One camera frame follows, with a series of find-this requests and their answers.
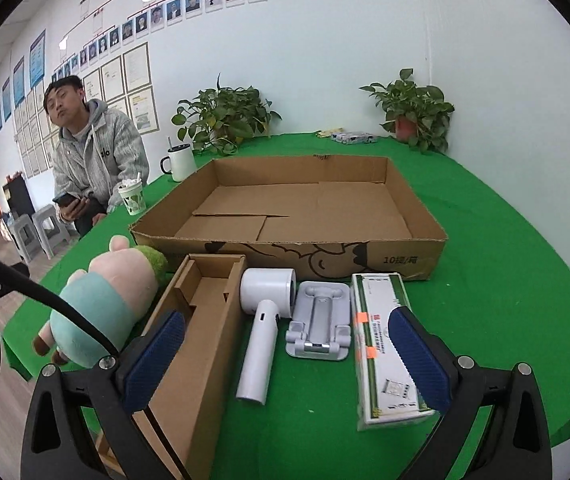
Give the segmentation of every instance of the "plastic stool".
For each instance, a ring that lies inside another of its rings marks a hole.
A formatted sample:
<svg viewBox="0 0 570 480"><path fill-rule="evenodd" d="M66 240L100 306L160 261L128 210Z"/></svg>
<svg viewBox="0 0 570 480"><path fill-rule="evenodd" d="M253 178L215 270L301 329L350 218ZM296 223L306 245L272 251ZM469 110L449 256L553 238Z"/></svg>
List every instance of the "plastic stool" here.
<svg viewBox="0 0 570 480"><path fill-rule="evenodd" d="M68 242L70 240L69 232L67 228L60 222L56 216L56 208L54 206L46 205L44 208L36 211L31 218L34 221L36 231L40 237L40 244L47 258L50 260L54 257L53 248L56 247L60 242ZM47 232L43 227L43 222L50 219L54 225L54 230Z"/></svg>
<svg viewBox="0 0 570 480"><path fill-rule="evenodd" d="M9 232L14 237L18 254L29 263L41 251L40 239L31 218L21 215L20 218L8 225Z"/></svg>

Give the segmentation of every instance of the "red flower pot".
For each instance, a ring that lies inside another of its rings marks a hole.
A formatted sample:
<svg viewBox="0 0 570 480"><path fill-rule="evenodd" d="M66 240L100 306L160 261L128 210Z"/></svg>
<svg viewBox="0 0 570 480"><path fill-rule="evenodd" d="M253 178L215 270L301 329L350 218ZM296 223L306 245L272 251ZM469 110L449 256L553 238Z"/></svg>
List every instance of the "red flower pot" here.
<svg viewBox="0 0 570 480"><path fill-rule="evenodd" d="M404 116L396 118L396 140L407 143L410 137L416 135L416 123Z"/></svg>

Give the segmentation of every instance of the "blue gripper pad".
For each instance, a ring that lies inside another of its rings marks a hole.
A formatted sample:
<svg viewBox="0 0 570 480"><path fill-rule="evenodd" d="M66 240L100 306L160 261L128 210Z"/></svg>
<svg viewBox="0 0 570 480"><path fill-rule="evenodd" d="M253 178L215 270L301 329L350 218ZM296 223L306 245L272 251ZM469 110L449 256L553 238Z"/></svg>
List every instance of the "blue gripper pad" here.
<svg viewBox="0 0 570 480"><path fill-rule="evenodd" d="M404 311L414 317L407 307L392 310L387 322L389 338L427 406L444 413L452 402L450 377Z"/></svg>
<svg viewBox="0 0 570 480"><path fill-rule="evenodd" d="M185 318L172 311L158 320L149 333L133 341L135 345L122 362L126 368L122 378L122 405L126 413L147 407L184 339Z"/></svg>

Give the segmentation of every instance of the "white mug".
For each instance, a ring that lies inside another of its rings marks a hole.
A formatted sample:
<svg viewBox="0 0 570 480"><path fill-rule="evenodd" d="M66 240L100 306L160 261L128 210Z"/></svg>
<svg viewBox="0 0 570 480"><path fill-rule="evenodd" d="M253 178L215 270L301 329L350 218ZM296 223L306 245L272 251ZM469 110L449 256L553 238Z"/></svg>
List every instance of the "white mug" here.
<svg viewBox="0 0 570 480"><path fill-rule="evenodd" d="M193 153L191 153L191 144L173 146L167 150L167 153L169 153L169 155L161 159L161 171L164 174L172 175L174 182L182 182L196 171L196 161L194 160ZM170 161L171 171L167 171L163 166L166 160Z"/></svg>

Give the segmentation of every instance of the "plush toy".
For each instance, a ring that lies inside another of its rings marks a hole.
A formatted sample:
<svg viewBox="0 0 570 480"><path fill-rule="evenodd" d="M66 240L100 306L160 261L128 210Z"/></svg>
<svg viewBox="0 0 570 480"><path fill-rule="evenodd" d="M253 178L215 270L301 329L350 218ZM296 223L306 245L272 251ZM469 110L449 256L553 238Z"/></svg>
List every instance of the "plush toy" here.
<svg viewBox="0 0 570 480"><path fill-rule="evenodd" d="M89 272L78 269L69 277L60 297L121 350L133 326L148 311L166 269L162 253L146 246L130 248L129 240L117 235L110 241L109 252L90 262ZM52 361L61 365L71 360L91 368L107 355L98 342L56 311L33 341L41 356L54 346Z"/></svg>

